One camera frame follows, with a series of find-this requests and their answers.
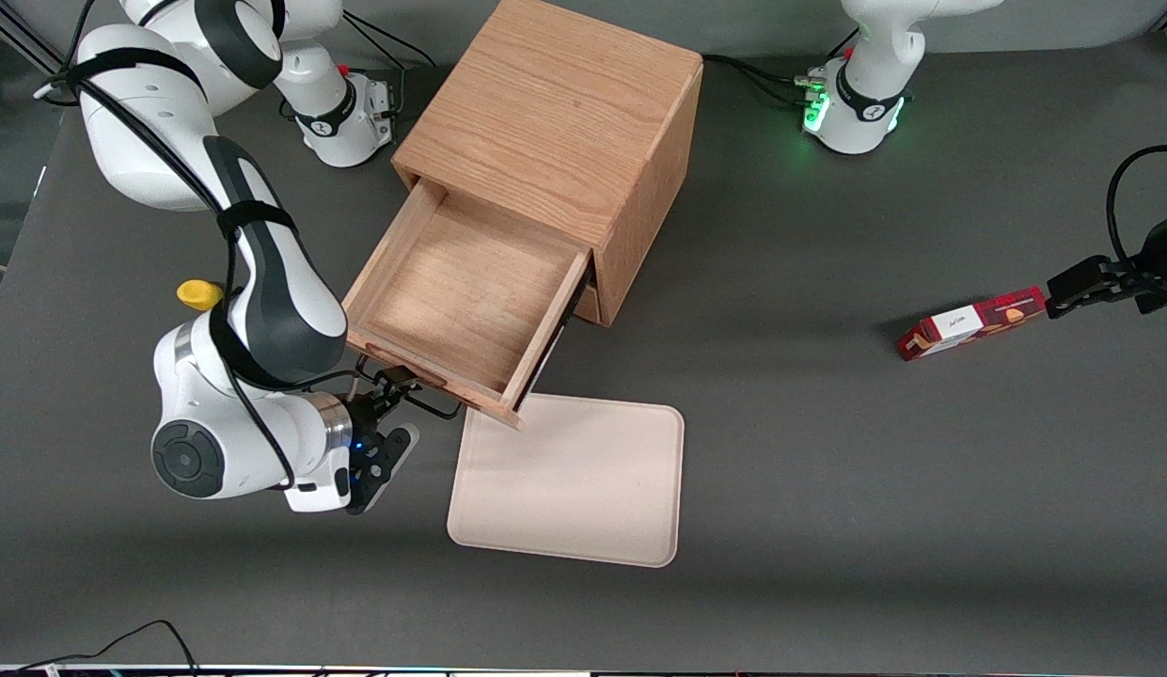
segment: yellow knob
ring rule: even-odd
[[[197,312],[209,312],[223,300],[223,288],[205,279],[188,279],[177,288],[177,300]]]

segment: wood grain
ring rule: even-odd
[[[592,324],[600,324],[600,296],[594,282],[588,284],[584,295],[579,296],[579,305],[574,306],[574,316],[582,317]]]
[[[412,187],[411,196],[407,196],[407,201],[399,208],[399,214],[394,215],[393,222],[373,249],[373,253],[370,253],[369,260],[361,266],[354,287],[350,287],[345,300],[342,301],[342,307],[350,319],[366,316],[371,312],[378,296],[385,292],[394,277],[394,271],[399,270],[399,263],[407,258],[408,250],[415,244],[424,226],[427,226],[436,214],[445,196],[445,188],[432,181],[424,181]]]
[[[509,385],[501,398],[502,404],[515,407],[517,399],[524,393],[524,385],[534,376],[534,370],[537,369],[537,364],[539,364],[541,355],[548,350],[550,340],[554,337],[554,333],[558,330],[562,313],[566,312],[567,303],[571,303],[571,298],[574,296],[574,291],[579,286],[580,279],[584,279],[584,273],[587,273],[587,265],[588,256],[582,252],[576,253],[574,261],[571,261],[569,271],[567,271],[565,278],[566,282],[558,287],[553,300],[550,300],[550,308],[541,317],[540,324],[529,341],[527,350],[524,351],[519,363],[513,369],[513,374],[509,378]],[[569,284],[571,279],[575,281],[573,286]]]
[[[608,242],[699,55],[537,0],[502,0],[394,154],[411,181]]]
[[[605,327],[612,327],[617,320],[629,287],[647,260],[657,231],[687,175],[691,132],[696,121],[696,104],[700,98],[700,75],[703,71],[696,70],[694,79],[665,120],[655,152],[630,187],[610,239],[595,253],[600,324]]]
[[[347,298],[350,344],[512,425],[587,249],[428,183]]]

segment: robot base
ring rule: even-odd
[[[302,141],[320,155],[329,167],[356,167],[393,140],[394,113],[390,107],[390,86],[385,82],[372,81],[362,74],[349,74],[347,81],[356,90],[356,110],[334,137],[303,127]]]
[[[808,76],[832,83],[845,65],[846,60],[832,60],[810,69]],[[896,128],[897,114],[903,104],[904,99],[901,98],[892,110],[879,106],[881,111],[879,119],[864,121],[859,119],[854,109],[843,102],[837,91],[827,85],[827,90],[806,109],[802,130],[819,138],[820,142],[836,153],[861,155],[874,151],[883,138]]]

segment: red box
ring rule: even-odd
[[[953,312],[928,316],[896,343],[902,358],[915,361],[977,338],[1021,327],[1047,309],[1042,288],[1022,288]]]

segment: beige tray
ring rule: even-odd
[[[683,417],[659,404],[529,395],[524,432],[467,412],[449,537],[476,549],[666,566]]]

